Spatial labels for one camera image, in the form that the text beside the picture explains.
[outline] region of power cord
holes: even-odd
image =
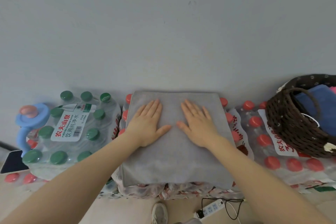
[[[218,200],[218,199],[221,199],[221,200],[225,201],[225,204],[224,204],[224,206],[225,206],[225,210],[226,210],[226,213],[228,214],[228,216],[230,217],[230,219],[232,219],[232,220],[237,220],[237,219],[238,219],[238,222],[240,223],[240,220],[239,220],[239,218],[238,218],[238,214],[239,214],[239,212],[240,212],[240,207],[241,207],[242,203],[244,202],[243,199],[225,199],[225,198],[221,198],[221,197],[219,197],[219,198],[207,198],[207,197],[204,197],[204,198],[202,198],[202,201],[201,201],[202,212],[203,212],[203,199],[212,199],[212,200]],[[229,214],[229,212],[228,212],[228,209],[226,208],[226,204],[227,204],[227,202],[229,202],[229,205],[231,205],[231,207],[233,208],[233,210],[234,210],[234,212],[235,212],[235,214],[236,214],[236,217],[235,217],[235,218],[232,218],[232,217],[230,216],[230,214]],[[233,205],[232,205],[230,202],[232,202],[232,203],[239,203],[238,211],[236,211],[236,209],[233,207]]]

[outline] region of floor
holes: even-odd
[[[25,191],[24,187],[13,187],[11,184],[3,182],[3,176],[0,176],[0,220],[16,208],[21,202],[31,195],[31,192]],[[334,205],[336,203],[336,193],[323,192],[311,193],[306,197],[314,205],[329,216],[336,223],[336,214]],[[86,213],[81,224],[150,224],[153,205],[159,199],[97,199]],[[200,209],[201,199],[181,199],[164,201],[168,209],[168,224],[175,222],[185,222],[193,217],[193,213]],[[232,208],[228,207],[228,212],[234,216]],[[261,223],[258,217],[253,213],[249,204],[244,202],[241,206],[239,219],[241,224]],[[204,224],[238,224],[238,221],[231,220],[223,209],[203,221]]]

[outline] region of brown basket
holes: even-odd
[[[286,85],[267,102],[266,117],[268,125],[296,150],[316,158],[331,158],[336,151],[325,151],[324,145],[336,145],[336,137],[330,136],[317,127],[312,119],[302,115],[309,114],[294,97],[304,92],[313,101],[318,119],[320,107],[314,97],[307,91],[319,84],[336,86],[336,76],[328,74],[311,74],[297,77]]]

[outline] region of phone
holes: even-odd
[[[2,165],[0,174],[15,173],[23,170],[28,170],[22,162],[21,158],[22,150],[11,151]]]

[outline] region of sneaker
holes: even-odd
[[[152,223],[153,224],[167,224],[168,212],[163,203],[156,203],[152,211]]]

